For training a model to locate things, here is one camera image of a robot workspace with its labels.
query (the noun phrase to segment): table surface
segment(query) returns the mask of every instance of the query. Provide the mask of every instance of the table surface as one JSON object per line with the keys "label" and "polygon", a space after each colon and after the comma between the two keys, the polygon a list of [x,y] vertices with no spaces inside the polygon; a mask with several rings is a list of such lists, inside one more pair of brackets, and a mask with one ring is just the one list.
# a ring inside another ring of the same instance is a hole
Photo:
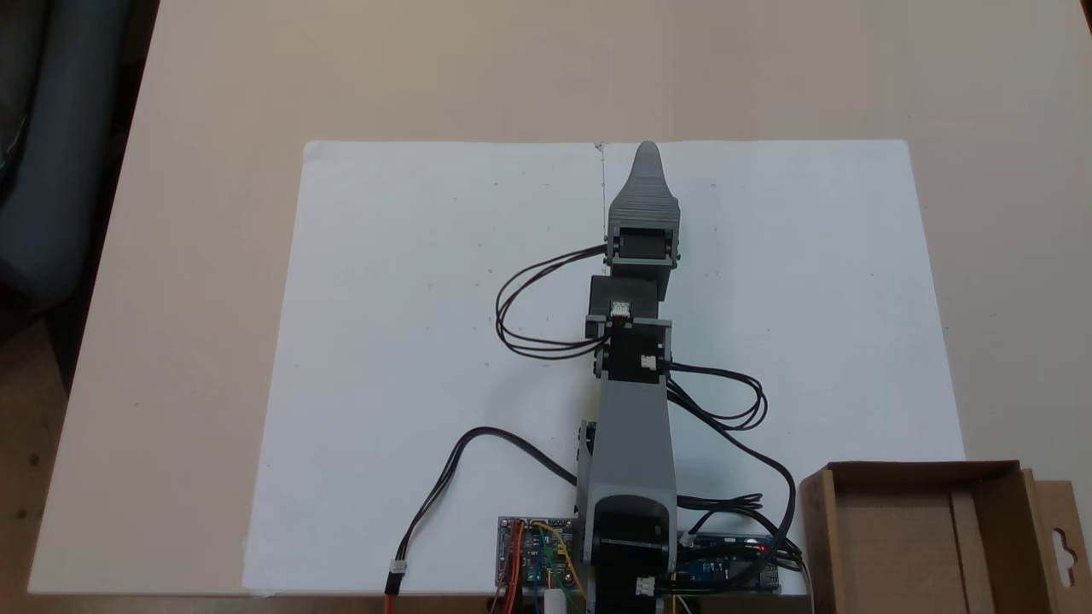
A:
{"label": "table surface", "polygon": [[31,589],[242,590],[312,140],[905,139],[968,457],[1092,522],[1090,67],[1076,0],[165,0]]}

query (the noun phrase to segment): hang tab hole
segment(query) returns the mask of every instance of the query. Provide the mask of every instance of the hang tab hole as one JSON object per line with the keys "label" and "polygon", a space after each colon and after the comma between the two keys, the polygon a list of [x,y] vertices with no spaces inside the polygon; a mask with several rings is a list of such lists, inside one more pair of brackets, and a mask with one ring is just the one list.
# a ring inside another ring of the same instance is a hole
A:
{"label": "hang tab hole", "polygon": [[1061,586],[1073,586],[1073,565],[1077,563],[1077,553],[1066,544],[1066,533],[1061,529],[1051,531],[1054,541],[1054,558],[1058,562],[1058,575],[1061,576]]}

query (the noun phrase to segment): floor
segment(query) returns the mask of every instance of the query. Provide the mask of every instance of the floor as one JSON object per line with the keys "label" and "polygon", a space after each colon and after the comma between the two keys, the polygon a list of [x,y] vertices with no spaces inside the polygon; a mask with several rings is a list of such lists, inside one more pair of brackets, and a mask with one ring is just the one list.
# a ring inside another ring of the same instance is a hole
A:
{"label": "floor", "polygon": [[[370,614],[365,598],[121,598],[26,594],[31,559],[68,403],[45,324],[0,340],[0,611],[4,614]],[[480,598],[403,598],[399,614],[484,614]],[[710,600],[713,612],[807,612],[799,599]]]}

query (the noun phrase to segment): green wire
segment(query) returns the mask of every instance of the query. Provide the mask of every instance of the green wire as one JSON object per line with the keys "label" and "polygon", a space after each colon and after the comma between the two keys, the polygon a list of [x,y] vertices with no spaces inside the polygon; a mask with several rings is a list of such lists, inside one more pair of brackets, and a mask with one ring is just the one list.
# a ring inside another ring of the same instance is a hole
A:
{"label": "green wire", "polygon": [[[538,535],[542,539],[542,544],[543,544],[542,548],[546,550],[545,548],[545,546],[546,546],[546,531],[544,531],[542,527],[538,527],[537,529],[538,529]],[[554,565],[555,565],[555,563],[554,563],[554,551],[551,551],[551,550],[547,550],[546,551],[546,565],[549,565],[549,568],[554,569]],[[569,600],[569,605],[571,605],[573,610],[575,610],[577,612],[583,612],[583,609],[580,607],[580,604],[577,603],[577,600],[573,599],[572,594],[569,593],[569,590],[565,588],[563,583],[558,582],[557,583],[557,588],[561,589],[561,593],[565,595],[565,599]]]}

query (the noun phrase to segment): gray robotic arm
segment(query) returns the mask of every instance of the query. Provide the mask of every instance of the gray robotic arm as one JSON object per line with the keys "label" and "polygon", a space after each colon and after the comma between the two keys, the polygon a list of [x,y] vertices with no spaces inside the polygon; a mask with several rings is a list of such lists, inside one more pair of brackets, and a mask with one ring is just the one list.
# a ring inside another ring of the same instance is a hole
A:
{"label": "gray robotic arm", "polygon": [[660,150],[645,141],[610,204],[606,263],[595,275],[585,323],[601,380],[597,423],[584,423],[578,460],[587,611],[652,613],[656,576],[675,568],[675,461],[667,420],[670,322],[658,318],[678,264],[679,205]]}

